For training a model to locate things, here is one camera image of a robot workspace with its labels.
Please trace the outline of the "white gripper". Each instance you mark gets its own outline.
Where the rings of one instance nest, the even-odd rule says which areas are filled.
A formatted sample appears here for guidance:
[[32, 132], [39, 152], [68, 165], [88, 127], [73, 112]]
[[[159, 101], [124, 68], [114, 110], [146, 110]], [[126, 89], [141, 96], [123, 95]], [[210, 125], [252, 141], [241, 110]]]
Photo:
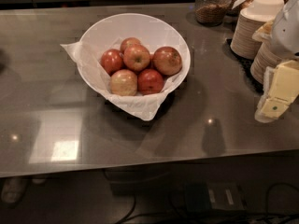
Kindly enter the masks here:
[[269, 123], [279, 119], [299, 96], [299, 0], [288, 0], [275, 20], [267, 21], [252, 35], [259, 42], [270, 41], [277, 56], [293, 59], [275, 68], [267, 67], [255, 119]]

